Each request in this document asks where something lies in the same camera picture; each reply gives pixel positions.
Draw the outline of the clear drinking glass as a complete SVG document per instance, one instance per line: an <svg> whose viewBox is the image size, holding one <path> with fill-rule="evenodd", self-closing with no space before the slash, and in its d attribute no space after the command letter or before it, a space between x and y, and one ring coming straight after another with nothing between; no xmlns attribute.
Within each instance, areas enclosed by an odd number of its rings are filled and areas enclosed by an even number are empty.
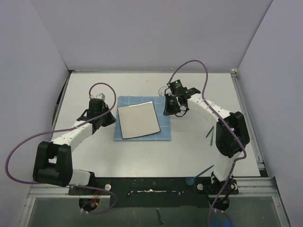
<svg viewBox="0 0 303 227"><path fill-rule="evenodd" d="M158 90L158 95L161 96L161 97L164 97L167 89L168 89L167 86L160 87L159 90Z"/></svg>

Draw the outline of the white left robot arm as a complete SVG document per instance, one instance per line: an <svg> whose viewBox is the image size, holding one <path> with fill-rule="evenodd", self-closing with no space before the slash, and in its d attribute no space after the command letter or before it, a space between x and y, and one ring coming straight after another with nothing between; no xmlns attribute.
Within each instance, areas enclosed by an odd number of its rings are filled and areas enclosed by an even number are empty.
<svg viewBox="0 0 303 227"><path fill-rule="evenodd" d="M91 99L89 108L76 120L73 130L38 145L33 180L60 187L79 185L85 194L92 194L97 186L94 173L74 169L72 152L100 127L107 127L115 122L115 117L103 99Z"/></svg>

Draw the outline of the blue grid placemat cloth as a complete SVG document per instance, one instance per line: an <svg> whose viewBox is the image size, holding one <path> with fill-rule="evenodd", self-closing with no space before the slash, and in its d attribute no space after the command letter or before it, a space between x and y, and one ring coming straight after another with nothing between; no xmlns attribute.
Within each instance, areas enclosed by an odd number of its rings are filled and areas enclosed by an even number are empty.
<svg viewBox="0 0 303 227"><path fill-rule="evenodd" d="M157 115L160 132L151 135L144 135L137 138L123 139L121 127L119 123L119 116L116 113L116 125L114 133L114 141L171 141L171 123L170 116L164 116L165 101L162 96L119 96L117 107L137 105L146 102L153 102L155 113Z"/></svg>

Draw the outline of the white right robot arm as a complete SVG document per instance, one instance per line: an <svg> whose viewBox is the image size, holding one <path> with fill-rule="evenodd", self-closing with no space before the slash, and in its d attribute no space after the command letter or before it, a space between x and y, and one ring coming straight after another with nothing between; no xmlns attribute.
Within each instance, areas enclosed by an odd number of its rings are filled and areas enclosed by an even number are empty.
<svg viewBox="0 0 303 227"><path fill-rule="evenodd" d="M198 89L184 87L179 79L168 83L168 89L164 115L176 115L184 107L185 112L195 111L214 126L215 145L220 154L214 165L215 179L211 181L211 189L222 193L228 187L226 180L231 177L235 162L247 157L245 147L250 138L244 115L221 108L206 99Z"/></svg>

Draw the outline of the square white plate dark rim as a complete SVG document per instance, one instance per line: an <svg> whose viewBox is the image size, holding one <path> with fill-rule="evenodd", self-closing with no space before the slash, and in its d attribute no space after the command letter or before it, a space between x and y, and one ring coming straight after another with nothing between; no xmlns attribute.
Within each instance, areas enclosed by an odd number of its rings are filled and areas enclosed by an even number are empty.
<svg viewBox="0 0 303 227"><path fill-rule="evenodd" d="M152 101L117 108L123 139L133 139L160 132Z"/></svg>

